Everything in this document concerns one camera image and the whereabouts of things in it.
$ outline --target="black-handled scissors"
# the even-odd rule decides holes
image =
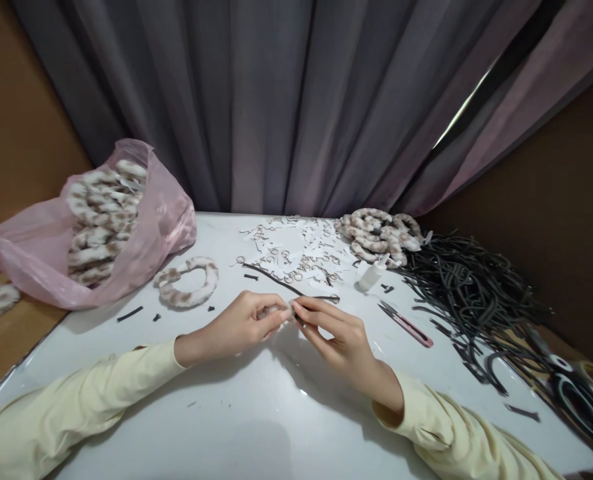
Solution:
[[[553,400],[593,440],[593,387],[568,362],[554,355],[531,325],[526,325],[525,330],[532,347],[545,356],[554,371],[549,392]]]

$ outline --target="scissors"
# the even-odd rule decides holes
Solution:
[[[548,393],[574,424],[593,440],[593,387],[568,362],[554,355],[531,325],[525,325],[525,330],[529,343],[545,356],[553,370]]]
[[[391,307],[388,303],[381,300],[379,307],[383,310],[392,320],[397,322],[407,333],[418,341],[421,345],[426,348],[430,348],[434,345],[434,342],[430,337],[425,335],[421,330],[416,328],[410,321],[408,321],[403,315]]]

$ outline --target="brown wall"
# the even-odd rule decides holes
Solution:
[[[0,222],[91,168],[7,2],[0,0]]]
[[[593,85],[491,171],[420,219],[507,256],[593,360]]]

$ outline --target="plastic bag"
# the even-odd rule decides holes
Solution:
[[[67,255],[76,217],[66,202],[68,178],[59,198],[32,205],[0,224],[0,270],[28,295],[68,310],[108,305],[145,284],[170,253],[197,238],[195,206],[153,148],[124,139],[105,165],[128,159],[147,168],[137,224],[117,255],[112,275],[98,287],[84,287],[68,277]]]

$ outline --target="sleeve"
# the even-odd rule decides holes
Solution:
[[[60,378],[0,409],[0,479],[40,479],[70,448],[118,422],[130,405],[184,369],[172,340]]]
[[[442,479],[563,480],[509,433],[419,380],[394,373],[404,397],[403,420],[376,402],[374,413],[388,430],[409,438],[418,455]]]

